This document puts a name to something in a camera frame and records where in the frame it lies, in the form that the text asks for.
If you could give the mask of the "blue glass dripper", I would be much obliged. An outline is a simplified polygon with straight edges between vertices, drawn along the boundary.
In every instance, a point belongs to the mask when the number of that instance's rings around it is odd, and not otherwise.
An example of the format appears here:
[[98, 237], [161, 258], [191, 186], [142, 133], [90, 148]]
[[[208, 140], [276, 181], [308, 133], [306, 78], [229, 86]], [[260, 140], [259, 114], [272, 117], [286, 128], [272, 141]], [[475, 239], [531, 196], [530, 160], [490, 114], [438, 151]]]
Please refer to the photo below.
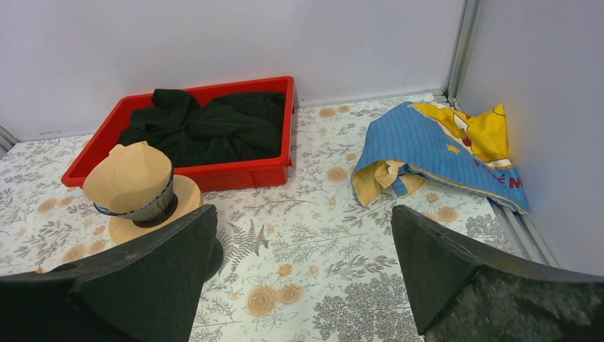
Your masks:
[[150, 202], [129, 212], [114, 212], [95, 202], [93, 206], [101, 214], [130, 220], [137, 227], [154, 227], [165, 222], [177, 208], [178, 198], [174, 193], [174, 177], [173, 174], [170, 175], [169, 182]]

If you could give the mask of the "wooden ring holder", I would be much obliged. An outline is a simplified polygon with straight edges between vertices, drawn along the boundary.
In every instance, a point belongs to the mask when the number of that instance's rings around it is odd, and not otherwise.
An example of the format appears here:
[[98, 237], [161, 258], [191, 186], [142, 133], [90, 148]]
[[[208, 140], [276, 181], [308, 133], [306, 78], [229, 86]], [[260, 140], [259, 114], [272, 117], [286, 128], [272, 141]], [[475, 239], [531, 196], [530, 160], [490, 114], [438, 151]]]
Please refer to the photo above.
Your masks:
[[109, 221], [110, 238], [115, 244], [123, 244], [141, 237], [185, 216], [203, 204], [202, 192], [197, 183], [185, 176], [175, 175], [173, 200], [165, 214], [158, 219], [135, 222], [130, 219], [112, 217]]

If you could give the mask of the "single brown paper filter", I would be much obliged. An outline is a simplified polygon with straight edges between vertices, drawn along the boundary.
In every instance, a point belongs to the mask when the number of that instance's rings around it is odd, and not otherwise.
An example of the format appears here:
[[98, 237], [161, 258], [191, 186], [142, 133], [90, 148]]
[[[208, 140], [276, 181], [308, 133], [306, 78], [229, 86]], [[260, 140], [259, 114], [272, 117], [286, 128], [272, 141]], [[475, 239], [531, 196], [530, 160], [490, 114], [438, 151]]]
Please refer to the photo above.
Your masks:
[[147, 142], [116, 145], [83, 184], [87, 199], [122, 214], [151, 202], [169, 183], [172, 162]]

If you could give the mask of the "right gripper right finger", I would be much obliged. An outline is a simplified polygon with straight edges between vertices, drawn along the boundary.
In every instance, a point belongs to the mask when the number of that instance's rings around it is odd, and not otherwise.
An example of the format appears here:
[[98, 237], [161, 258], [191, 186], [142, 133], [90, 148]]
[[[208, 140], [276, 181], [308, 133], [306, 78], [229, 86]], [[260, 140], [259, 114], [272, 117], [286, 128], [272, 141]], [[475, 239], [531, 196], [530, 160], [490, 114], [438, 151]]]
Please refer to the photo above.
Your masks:
[[426, 341], [601, 341], [603, 278], [539, 264], [404, 205], [392, 235]]

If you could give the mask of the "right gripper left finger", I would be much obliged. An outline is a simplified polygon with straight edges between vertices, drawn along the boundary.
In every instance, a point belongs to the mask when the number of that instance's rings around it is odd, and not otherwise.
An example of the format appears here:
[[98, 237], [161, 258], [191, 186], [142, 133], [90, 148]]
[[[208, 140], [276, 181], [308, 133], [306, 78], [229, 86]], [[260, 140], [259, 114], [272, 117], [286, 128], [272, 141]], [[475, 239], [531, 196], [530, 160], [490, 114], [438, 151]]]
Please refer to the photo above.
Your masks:
[[1, 278], [3, 341], [187, 341], [218, 269], [210, 204], [46, 273]]

